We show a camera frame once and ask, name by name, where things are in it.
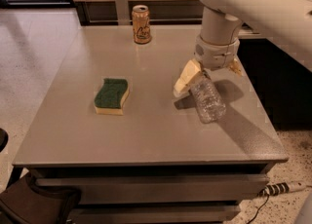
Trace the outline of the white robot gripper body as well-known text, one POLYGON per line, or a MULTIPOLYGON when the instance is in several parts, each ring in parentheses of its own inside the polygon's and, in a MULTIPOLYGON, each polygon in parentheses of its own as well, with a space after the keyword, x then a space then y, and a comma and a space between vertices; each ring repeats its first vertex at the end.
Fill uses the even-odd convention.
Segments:
POLYGON ((194 56, 204 68, 218 70, 229 67, 237 58, 240 42, 236 39, 231 44, 215 45, 205 42, 200 35, 196 38, 194 56))

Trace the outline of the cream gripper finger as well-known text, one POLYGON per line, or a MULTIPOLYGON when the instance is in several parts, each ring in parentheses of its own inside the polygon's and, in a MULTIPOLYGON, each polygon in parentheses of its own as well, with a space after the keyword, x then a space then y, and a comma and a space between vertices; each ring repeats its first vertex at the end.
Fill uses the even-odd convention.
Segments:
POLYGON ((175 82, 174 96, 181 97, 186 94, 190 90, 190 87, 202 74, 201 63, 195 58, 190 59, 175 82))
POLYGON ((234 57, 233 60, 227 65, 227 68, 239 76, 242 75, 241 65, 236 57, 234 57))

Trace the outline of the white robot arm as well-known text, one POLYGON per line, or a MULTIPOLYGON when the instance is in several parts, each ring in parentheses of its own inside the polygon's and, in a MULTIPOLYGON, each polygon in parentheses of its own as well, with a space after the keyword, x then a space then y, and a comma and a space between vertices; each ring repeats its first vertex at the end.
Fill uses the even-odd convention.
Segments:
POLYGON ((228 68, 239 74, 237 51, 245 23, 308 70, 312 70, 312 0, 200 0, 202 28, 194 58, 175 82, 180 97, 206 70, 228 68))

